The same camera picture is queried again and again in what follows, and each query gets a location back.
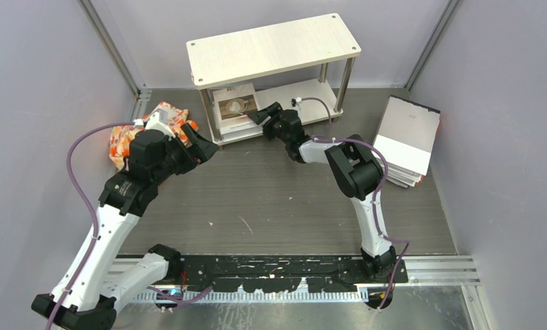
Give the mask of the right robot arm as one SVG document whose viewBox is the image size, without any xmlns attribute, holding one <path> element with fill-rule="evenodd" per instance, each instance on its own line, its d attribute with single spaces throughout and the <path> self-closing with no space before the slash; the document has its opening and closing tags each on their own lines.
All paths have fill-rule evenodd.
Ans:
<svg viewBox="0 0 547 330">
<path fill-rule="evenodd" d="M 372 282 L 394 280 L 401 257 L 389 237 L 381 209 L 381 189 L 386 181 L 383 156 L 359 135 L 345 138 L 310 136 L 298 112 L 277 102 L 249 113 L 269 139 L 279 139 L 289 157 L 301 164 L 326 164 L 342 194 L 355 209 L 361 231 L 364 275 Z"/>
</svg>

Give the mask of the afternoon tea book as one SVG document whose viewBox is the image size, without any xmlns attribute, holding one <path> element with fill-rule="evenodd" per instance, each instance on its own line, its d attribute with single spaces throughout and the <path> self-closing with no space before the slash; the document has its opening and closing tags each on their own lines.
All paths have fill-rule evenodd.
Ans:
<svg viewBox="0 0 547 330">
<path fill-rule="evenodd" d="M 213 98 L 214 113 L 222 135 L 256 126 L 248 117 L 260 108 L 256 90 L 251 82 L 216 90 L 213 92 Z"/>
</svg>

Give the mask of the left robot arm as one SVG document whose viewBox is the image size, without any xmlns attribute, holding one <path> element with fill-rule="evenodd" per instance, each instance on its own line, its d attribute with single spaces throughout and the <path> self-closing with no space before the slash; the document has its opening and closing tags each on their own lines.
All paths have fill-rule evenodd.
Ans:
<svg viewBox="0 0 547 330">
<path fill-rule="evenodd" d="M 71 266 L 50 293 L 32 302 L 47 328 L 110 329 L 121 310 L 147 287 L 183 277 L 180 253 L 157 244 L 136 265 L 105 283 L 119 249 L 158 196 L 159 186 L 206 163 L 218 151 L 189 124 L 182 131 L 186 142 L 148 124 L 130 142 L 123 168 L 106 181 L 98 205 L 89 206 L 92 225 Z"/>
</svg>

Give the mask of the white grey cover book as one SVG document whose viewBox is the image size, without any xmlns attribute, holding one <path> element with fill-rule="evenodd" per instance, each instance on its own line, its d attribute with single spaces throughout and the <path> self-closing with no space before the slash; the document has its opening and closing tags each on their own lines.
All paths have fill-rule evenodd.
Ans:
<svg viewBox="0 0 547 330">
<path fill-rule="evenodd" d="M 373 146 L 390 168 L 424 176 L 428 172 L 439 124 L 439 110 L 390 96 Z"/>
</svg>

